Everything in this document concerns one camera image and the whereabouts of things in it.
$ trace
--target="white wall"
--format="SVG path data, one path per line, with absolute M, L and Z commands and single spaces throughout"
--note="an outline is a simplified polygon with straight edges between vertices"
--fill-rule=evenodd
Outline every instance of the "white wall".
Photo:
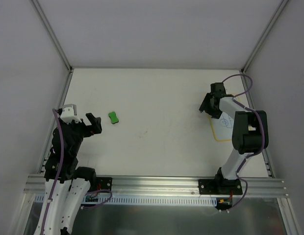
M 67 70 L 29 0 L 0 0 L 0 235 L 35 173 Z
M 287 5 L 248 74 L 268 114 L 269 150 L 304 233 L 304 1 Z
M 281 0 L 39 0 L 73 66 L 240 69 Z

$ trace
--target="white tabletop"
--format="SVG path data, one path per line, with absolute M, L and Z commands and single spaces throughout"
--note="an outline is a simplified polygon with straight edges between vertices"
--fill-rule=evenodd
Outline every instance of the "white tabletop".
M 75 69 L 65 104 L 102 118 L 103 132 L 85 138 L 80 166 L 97 174 L 214 176 L 232 150 L 216 141 L 199 106 L 210 84 L 236 70 Z M 244 90 L 240 77 L 225 82 L 229 94 Z M 241 102 L 247 105 L 243 95 Z M 115 111 L 119 123 L 111 124 Z M 243 177 L 267 177 L 263 157 L 253 157 Z

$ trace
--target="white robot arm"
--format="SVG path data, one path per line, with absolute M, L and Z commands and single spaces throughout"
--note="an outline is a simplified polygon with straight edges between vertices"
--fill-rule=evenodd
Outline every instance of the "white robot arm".
M 211 84 L 211 92 L 206 94 L 199 110 L 217 119 L 225 112 L 234 119 L 234 149 L 213 180 L 199 180 L 200 194 L 242 195 L 239 172 L 250 157 L 268 146 L 266 113 L 245 107 L 233 95 L 226 94 L 223 82 Z

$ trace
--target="green object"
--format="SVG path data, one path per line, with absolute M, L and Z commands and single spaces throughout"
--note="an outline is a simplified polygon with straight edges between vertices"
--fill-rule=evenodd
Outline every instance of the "green object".
M 111 119 L 111 123 L 112 124 L 115 124 L 115 123 L 119 122 L 118 118 L 116 117 L 116 113 L 115 112 L 109 113 L 108 116 Z

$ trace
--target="yellow tape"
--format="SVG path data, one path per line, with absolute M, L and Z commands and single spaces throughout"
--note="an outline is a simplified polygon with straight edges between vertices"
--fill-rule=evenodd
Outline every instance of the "yellow tape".
M 231 141 L 231 139 L 230 139 L 230 140 L 218 140 L 218 139 L 216 138 L 216 134 L 215 134 L 215 131 L 214 131 L 214 127 L 213 127 L 213 123 L 212 123 L 211 117 L 210 117 L 210 115 L 207 115 L 207 117 L 209 118 L 209 121 L 210 121 L 210 126 L 211 126 L 211 129 L 212 129 L 212 132 L 213 132 L 213 137 L 214 137 L 214 139 L 215 139 L 217 142 Z

